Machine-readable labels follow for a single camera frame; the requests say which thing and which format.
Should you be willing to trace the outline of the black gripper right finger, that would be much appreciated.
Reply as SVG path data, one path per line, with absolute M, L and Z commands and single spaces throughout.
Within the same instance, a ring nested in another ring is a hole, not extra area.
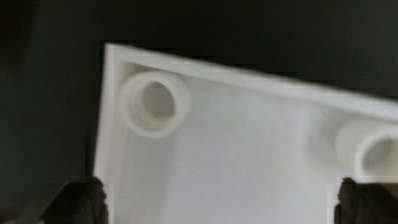
M 398 183 L 342 179 L 333 224 L 398 224 Z

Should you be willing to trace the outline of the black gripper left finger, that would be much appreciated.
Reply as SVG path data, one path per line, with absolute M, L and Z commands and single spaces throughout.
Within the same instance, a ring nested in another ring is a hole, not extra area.
M 44 224 L 108 224 L 102 182 L 95 177 L 70 182 L 44 212 Z

